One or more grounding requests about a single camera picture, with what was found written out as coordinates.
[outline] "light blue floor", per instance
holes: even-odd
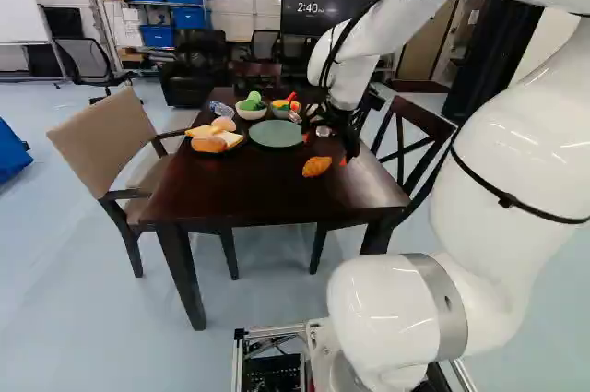
[[[138,82],[136,92],[159,130],[194,116],[165,106],[155,83]],[[233,329],[324,316],[329,274],[358,252],[364,230],[331,232],[315,276],[306,272],[313,225],[236,230],[238,281],[230,280],[218,239],[193,236],[209,321],[207,331],[194,332],[155,234],[142,235],[146,275],[135,279],[118,231],[45,138],[99,95],[73,85],[0,86],[0,115],[35,159],[0,186],[0,391],[229,390]],[[443,104],[440,95],[412,99],[434,111]],[[370,117],[367,140],[381,117]],[[389,135],[385,149],[394,141]],[[549,263],[507,347],[466,360],[480,391],[590,387],[589,239],[588,230],[578,232]],[[390,245],[392,253],[438,249],[426,206]]]

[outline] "chair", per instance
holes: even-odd
[[[72,81],[77,85],[104,87],[106,95],[109,96],[110,86],[119,86],[124,81],[131,84],[131,78],[135,76],[131,72],[113,72],[109,56],[94,39],[57,37],[54,41],[65,70],[71,74]],[[90,104],[94,104],[103,98],[93,98],[89,101]]]
[[[281,35],[279,52],[283,73],[304,73],[306,71],[309,58],[306,55],[308,53],[307,37]]]
[[[176,59],[159,80],[169,106],[200,108],[216,86],[227,86],[228,47],[223,30],[182,30]]]
[[[142,232],[153,231],[139,219],[172,157],[161,140],[183,134],[184,130],[157,134],[131,88],[88,107],[47,133],[119,229],[138,278],[143,276],[143,267],[137,240]],[[147,143],[156,150],[158,161],[125,189],[111,190],[119,172]],[[235,255],[228,256],[228,261],[237,267]]]
[[[377,135],[372,143],[371,152],[377,156],[379,147],[381,146],[387,128],[395,115],[395,130],[397,132],[397,152],[388,154],[379,159],[380,163],[387,163],[388,161],[397,159],[397,183],[402,190],[411,198],[412,192],[416,188],[420,178],[424,175],[432,161],[436,157],[437,153],[441,150],[444,143],[453,134],[455,127],[451,123],[442,119],[438,115],[431,113],[416,104],[403,99],[400,96],[395,96],[392,101],[385,118],[379,126]],[[416,126],[427,136],[412,143],[409,146],[404,147],[404,127],[403,120],[409,121],[411,124]],[[409,174],[407,179],[404,178],[404,158],[409,152],[423,148],[427,145],[430,147],[426,150],[425,154],[419,160],[416,167]],[[392,229],[401,224],[407,217],[410,216],[414,210],[419,206],[421,199],[415,197],[411,199],[409,204],[403,210],[403,212],[395,218],[394,223],[391,225]],[[312,260],[310,262],[310,274],[315,274],[317,267],[320,263],[320,257],[324,250],[325,236],[329,231],[346,228],[349,226],[355,226],[358,223],[352,224],[335,224],[335,223],[318,223],[315,232],[315,239],[313,241]]]
[[[277,63],[231,62],[232,82],[236,95],[251,90],[280,87],[282,65]]]
[[[250,47],[241,57],[244,62],[273,63],[276,61],[278,30],[255,30]]]

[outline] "plate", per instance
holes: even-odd
[[[250,128],[250,139],[268,148],[291,148],[303,142],[301,126],[287,120],[266,120]]]

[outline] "blue cushion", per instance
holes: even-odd
[[[0,184],[10,180],[33,162],[20,138],[0,118]]]

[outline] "croissant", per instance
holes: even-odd
[[[332,157],[311,157],[303,166],[304,177],[317,177],[328,170]]]

